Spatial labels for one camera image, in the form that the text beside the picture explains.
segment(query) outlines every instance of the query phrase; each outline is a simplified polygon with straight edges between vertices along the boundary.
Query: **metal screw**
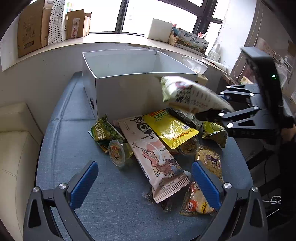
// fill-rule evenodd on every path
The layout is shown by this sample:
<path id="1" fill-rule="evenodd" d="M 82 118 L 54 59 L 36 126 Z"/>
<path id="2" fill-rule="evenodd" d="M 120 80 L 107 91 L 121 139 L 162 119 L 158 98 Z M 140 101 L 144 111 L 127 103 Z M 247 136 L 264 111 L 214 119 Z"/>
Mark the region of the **metal screw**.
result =
<path id="1" fill-rule="evenodd" d="M 258 187 L 252 186 L 252 191 L 253 191 L 253 192 L 258 192 L 259 189 L 258 189 Z"/>
<path id="2" fill-rule="evenodd" d="M 232 188 L 232 185 L 230 183 L 224 183 L 224 187 L 230 189 Z"/>
<path id="3" fill-rule="evenodd" d="M 59 185 L 59 189 L 65 189 L 67 187 L 67 184 L 66 183 L 61 183 Z"/>
<path id="4" fill-rule="evenodd" d="M 33 192 L 39 192 L 40 188 L 39 187 L 34 187 Z"/>

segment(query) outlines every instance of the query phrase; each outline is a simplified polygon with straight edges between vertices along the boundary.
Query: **window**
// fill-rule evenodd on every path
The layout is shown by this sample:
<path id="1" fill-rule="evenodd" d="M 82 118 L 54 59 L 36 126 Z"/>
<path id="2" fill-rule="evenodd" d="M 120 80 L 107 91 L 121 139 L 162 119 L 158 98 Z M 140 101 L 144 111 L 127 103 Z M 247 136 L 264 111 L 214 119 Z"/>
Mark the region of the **window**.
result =
<path id="1" fill-rule="evenodd" d="M 121 0 L 66 0 L 72 3 L 73 10 L 84 9 L 91 12 L 90 32 L 115 31 Z"/>
<path id="2" fill-rule="evenodd" d="M 152 18 L 175 23 L 188 32 L 193 31 L 197 20 L 194 14 L 158 0 L 129 0 L 123 32 L 145 34 L 145 24 Z"/>
<path id="3" fill-rule="evenodd" d="M 197 5 L 199 7 L 201 7 L 203 0 L 188 0 L 188 1 L 194 3 L 195 5 Z"/>
<path id="4" fill-rule="evenodd" d="M 205 52 L 212 49 L 229 0 L 66 0 L 73 10 L 92 12 L 90 32 L 145 34 L 147 24 L 157 18 L 193 34 L 207 35 Z"/>
<path id="5" fill-rule="evenodd" d="M 207 35 L 205 36 L 205 41 L 209 42 L 207 50 L 205 51 L 205 55 L 208 55 L 209 51 L 212 49 L 214 42 L 218 36 L 221 24 L 218 23 L 210 23 L 209 28 L 207 30 Z"/>

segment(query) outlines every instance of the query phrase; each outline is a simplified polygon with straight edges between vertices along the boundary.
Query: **blue gripper pad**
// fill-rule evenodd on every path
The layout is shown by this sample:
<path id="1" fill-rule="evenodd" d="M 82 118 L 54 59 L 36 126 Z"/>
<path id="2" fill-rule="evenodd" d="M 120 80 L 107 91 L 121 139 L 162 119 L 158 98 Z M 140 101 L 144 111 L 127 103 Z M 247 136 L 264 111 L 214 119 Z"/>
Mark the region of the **blue gripper pad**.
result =
<path id="1" fill-rule="evenodd" d="M 204 169 L 196 161 L 192 164 L 192 175 L 209 205 L 218 210 L 221 207 L 220 193 Z"/>
<path id="2" fill-rule="evenodd" d="M 93 162 L 71 192 L 70 207 L 73 210 L 81 207 L 98 173 L 98 164 Z"/>

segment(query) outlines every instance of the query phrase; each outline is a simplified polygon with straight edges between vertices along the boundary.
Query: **window sill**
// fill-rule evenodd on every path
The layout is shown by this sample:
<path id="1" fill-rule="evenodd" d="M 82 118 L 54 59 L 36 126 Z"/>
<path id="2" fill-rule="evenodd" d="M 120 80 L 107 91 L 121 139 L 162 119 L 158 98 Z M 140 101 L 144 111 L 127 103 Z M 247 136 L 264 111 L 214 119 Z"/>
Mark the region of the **window sill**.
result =
<path id="1" fill-rule="evenodd" d="M 215 65 L 211 64 L 210 62 L 203 59 L 200 55 L 197 55 L 195 53 L 189 52 L 187 50 L 174 47 L 170 44 L 163 43 L 156 40 L 147 39 L 144 36 L 137 36 L 137 35 L 131 35 L 131 34 L 89 34 L 82 38 L 76 38 L 76 39 L 68 39 L 62 42 L 58 42 L 55 44 L 51 44 L 48 46 L 45 46 L 41 49 L 38 49 L 36 51 L 33 51 L 21 58 L 18 58 L 17 56 L 17 50 L 9 50 L 7 48 L 1 48 L 1 65 L 2 65 L 2 71 L 5 71 L 6 69 L 10 68 L 11 66 L 28 59 L 34 55 L 54 50 L 66 46 L 71 45 L 79 45 L 79 44 L 87 44 L 87 43 L 124 43 L 129 44 L 130 46 L 135 47 L 148 47 L 153 50 L 165 50 L 165 51 L 171 51 L 175 53 L 179 53 L 182 55 L 186 55 L 192 58 L 195 58 L 207 65 L 212 66 L 215 69 L 220 70 L 221 72 L 225 73 Z"/>

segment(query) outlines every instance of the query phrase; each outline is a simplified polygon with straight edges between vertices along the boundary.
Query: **cable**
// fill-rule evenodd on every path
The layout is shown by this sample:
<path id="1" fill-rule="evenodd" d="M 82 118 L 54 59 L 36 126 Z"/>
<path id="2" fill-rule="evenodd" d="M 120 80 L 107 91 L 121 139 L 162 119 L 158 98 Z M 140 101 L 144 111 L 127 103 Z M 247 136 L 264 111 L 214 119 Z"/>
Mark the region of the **cable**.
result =
<path id="1" fill-rule="evenodd" d="M 274 204 L 281 204 L 281 200 L 278 200 L 278 198 L 281 198 L 281 196 L 273 196 L 270 201 L 266 201 L 266 200 L 262 200 L 263 202 L 270 202 L 272 205 Z"/>
<path id="2" fill-rule="evenodd" d="M 281 198 L 281 196 L 273 196 L 273 197 L 270 199 L 270 201 L 266 201 L 266 200 L 262 200 L 262 201 L 263 201 L 263 202 L 269 202 L 269 203 L 271 203 L 272 205 L 277 204 L 277 203 L 278 203 L 278 204 L 281 204 L 281 200 L 278 200 L 278 198 Z M 271 214 L 267 215 L 266 218 L 268 218 L 270 215 L 276 213 L 276 212 L 279 211 L 279 210 L 280 210 L 280 209 L 278 209 L 278 210 L 272 212 Z"/>
<path id="3" fill-rule="evenodd" d="M 267 159 L 265 160 L 265 163 L 264 163 L 264 182 L 265 182 L 265 184 L 267 183 L 267 181 L 266 181 L 266 163 L 267 163 Z"/>
<path id="4" fill-rule="evenodd" d="M 279 211 L 279 209 L 278 210 L 275 210 L 273 213 L 269 214 L 266 218 L 268 218 L 270 215 L 276 213 L 277 211 Z"/>
<path id="5" fill-rule="evenodd" d="M 247 45 L 250 44 L 251 39 L 252 39 L 252 36 L 253 36 L 253 33 L 254 33 L 254 31 L 255 31 L 255 28 L 256 28 L 256 25 L 257 25 L 257 20 L 258 20 L 258 17 L 259 17 L 259 9 L 258 9 L 258 15 L 257 15 L 257 18 L 256 18 L 255 26 L 254 26 L 254 29 L 253 29 L 252 35 L 251 35 L 251 37 L 250 37 L 249 42 L 248 42 Z M 262 14 L 261 14 L 260 25 L 259 25 L 258 33 L 257 33 L 257 36 L 256 36 L 256 40 L 255 40 L 253 46 L 255 46 L 255 44 L 256 44 L 256 42 L 257 42 L 257 39 L 258 39 L 258 35 L 259 35 L 260 28 L 261 28 L 261 23 L 262 23 L 262 18 L 263 18 L 263 10 L 264 10 L 264 3 L 262 3 Z M 237 66 L 238 66 L 238 64 L 240 63 L 240 61 L 242 60 L 242 57 L 243 57 L 243 55 L 241 56 L 239 62 L 237 63 Z M 242 73 L 244 72 L 244 69 L 245 69 L 245 67 L 247 66 L 247 63 L 244 65 L 244 68 L 242 69 L 242 72 L 240 73 L 240 75 L 239 75 L 238 77 L 235 76 L 235 70 L 237 69 L 237 66 L 236 66 L 235 69 L 234 69 L 233 76 L 234 76 L 235 78 L 238 79 L 238 78 L 242 75 Z"/>

